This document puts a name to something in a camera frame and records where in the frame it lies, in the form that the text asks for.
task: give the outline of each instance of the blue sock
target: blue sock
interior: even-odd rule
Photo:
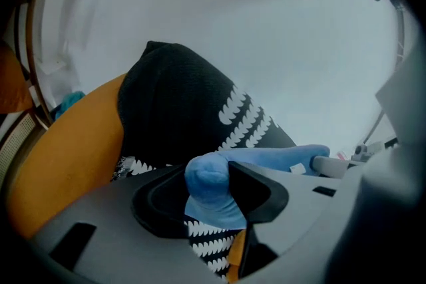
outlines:
[[[316,176],[317,173],[310,168],[314,156],[329,156],[329,148],[320,145],[284,149],[239,148],[198,156],[185,169],[190,193],[185,214],[219,228],[243,229],[246,219],[229,191],[228,162],[247,162],[283,172],[290,172],[290,167],[303,164],[306,175]]]

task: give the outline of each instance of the gray plastic surface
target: gray plastic surface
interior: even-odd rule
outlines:
[[[254,225],[259,242],[266,244],[276,254],[281,255],[301,238],[330,204],[332,197],[313,192],[318,186],[332,190],[339,188],[341,180],[319,178],[317,176],[295,175],[255,166],[241,165],[283,185],[289,199],[286,208],[270,223]]]
[[[74,272],[97,283],[222,283],[199,259],[187,239],[164,239],[145,230],[130,203],[149,172],[113,182],[82,197],[49,221],[33,238],[50,253],[76,222],[97,227]]]
[[[376,94],[402,144],[426,142],[426,43],[419,39],[411,54]]]
[[[426,183],[424,146],[385,150],[368,163],[350,168],[341,180],[242,165],[283,184],[290,199],[273,222],[254,226],[258,241],[279,257],[243,278],[241,284],[324,283],[336,250],[342,259],[349,259],[343,262],[351,266],[347,272],[357,271],[362,278],[367,274],[347,257],[351,249],[346,241],[352,245],[365,241],[364,231],[368,231],[370,250],[376,239],[391,243],[383,239],[387,234],[381,233],[377,219],[386,228],[410,214],[418,207]],[[81,198],[53,218],[33,242],[49,253],[74,223],[87,222],[97,229],[74,269],[78,275],[97,283],[221,283],[187,240],[156,237],[133,218],[133,194],[159,173],[164,171],[121,180]],[[327,197],[312,192],[316,186],[337,192]],[[392,209],[372,210],[371,205],[377,203]]]
[[[362,165],[362,162],[352,160],[340,160],[335,158],[326,158],[324,156],[316,156],[312,161],[312,168],[320,174],[326,175],[333,179],[342,179],[349,166]]]

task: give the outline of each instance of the orange cushion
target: orange cushion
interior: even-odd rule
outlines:
[[[243,229],[237,234],[229,250],[228,261],[230,266],[226,274],[226,279],[229,283],[235,283],[239,280],[238,272],[240,270],[244,245],[246,243],[246,231],[246,229]]]
[[[0,42],[0,114],[24,111],[32,106],[21,65],[12,49]]]
[[[67,205],[109,183],[124,134],[117,111],[123,78],[74,104],[31,150],[6,203],[10,222],[23,237],[32,237]]]

